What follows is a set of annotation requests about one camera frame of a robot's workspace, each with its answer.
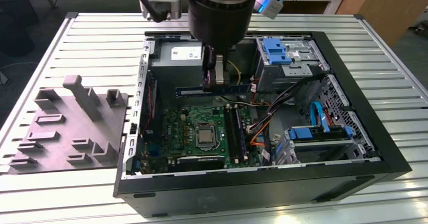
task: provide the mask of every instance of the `floor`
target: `floor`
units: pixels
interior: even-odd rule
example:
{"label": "floor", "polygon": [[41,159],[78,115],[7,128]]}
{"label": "floor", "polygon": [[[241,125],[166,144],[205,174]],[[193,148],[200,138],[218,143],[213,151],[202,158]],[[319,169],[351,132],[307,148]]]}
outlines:
{"label": "floor", "polygon": [[[7,120],[67,12],[137,13],[141,11],[136,0],[59,0],[58,9],[53,9],[46,0],[31,0],[31,3],[41,20],[39,24],[27,30],[35,43],[35,49],[21,58],[11,58],[0,52],[0,68],[13,63],[26,63],[2,69],[13,82],[7,87],[0,86],[0,127]],[[408,31],[394,51],[423,85],[428,87],[428,67],[426,67],[428,65],[426,61],[428,59],[428,38]]]}

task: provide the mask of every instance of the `blue light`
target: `blue light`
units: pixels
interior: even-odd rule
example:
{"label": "blue light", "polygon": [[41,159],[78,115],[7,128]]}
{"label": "blue light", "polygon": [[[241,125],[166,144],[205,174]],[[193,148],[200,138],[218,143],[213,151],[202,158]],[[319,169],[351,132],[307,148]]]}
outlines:
{"label": "blue light", "polygon": [[261,12],[264,11],[268,2],[269,2],[269,0],[265,0],[265,2],[263,3],[261,8],[260,8],[260,10],[259,10],[259,13],[261,13]]}

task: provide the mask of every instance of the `aluminum table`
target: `aluminum table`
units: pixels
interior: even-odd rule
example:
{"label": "aluminum table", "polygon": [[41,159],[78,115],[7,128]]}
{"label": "aluminum table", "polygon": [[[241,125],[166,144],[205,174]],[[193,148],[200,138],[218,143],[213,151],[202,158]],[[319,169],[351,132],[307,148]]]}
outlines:
{"label": "aluminum table", "polygon": [[[103,93],[133,95],[145,32],[186,31],[188,17],[148,22],[141,14],[69,15],[0,131],[0,173],[34,119],[41,88],[62,88],[65,75]],[[116,169],[0,175],[0,223],[374,223],[428,221],[428,92],[366,22],[354,16],[255,15],[249,31],[324,31],[414,171],[343,201],[145,219],[113,197]]]}

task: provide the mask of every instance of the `white label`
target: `white label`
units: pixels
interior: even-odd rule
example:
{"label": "white label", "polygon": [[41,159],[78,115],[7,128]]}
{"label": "white label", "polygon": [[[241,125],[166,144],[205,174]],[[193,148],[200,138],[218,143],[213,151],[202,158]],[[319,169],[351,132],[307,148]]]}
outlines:
{"label": "white label", "polygon": [[297,51],[289,51],[288,56],[291,57],[300,57],[300,53]]}
{"label": "white label", "polygon": [[251,91],[256,93],[256,89],[257,89],[257,84],[252,83]]}
{"label": "white label", "polygon": [[172,60],[200,60],[201,55],[201,46],[174,47],[172,49]]}
{"label": "white label", "polygon": [[265,149],[261,152],[261,155],[265,157],[267,160],[271,160],[271,154],[268,153],[268,151]]}

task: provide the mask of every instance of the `green circuit board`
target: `green circuit board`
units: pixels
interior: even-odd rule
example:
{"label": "green circuit board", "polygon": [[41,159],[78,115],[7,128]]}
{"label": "green circuit board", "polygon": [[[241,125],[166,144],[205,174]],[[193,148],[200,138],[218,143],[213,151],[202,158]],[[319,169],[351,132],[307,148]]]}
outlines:
{"label": "green circuit board", "polygon": [[[240,109],[244,126],[252,118],[247,107]],[[149,143],[149,151],[157,150],[157,156],[149,158],[150,168],[156,173],[168,172],[168,161],[184,156],[221,155],[225,156],[225,168],[259,166],[257,150],[248,154],[248,161],[232,163],[229,156],[228,136],[225,130],[224,107],[186,107],[164,110],[162,143]],[[212,149],[197,146],[197,132],[213,129],[216,146]]]}

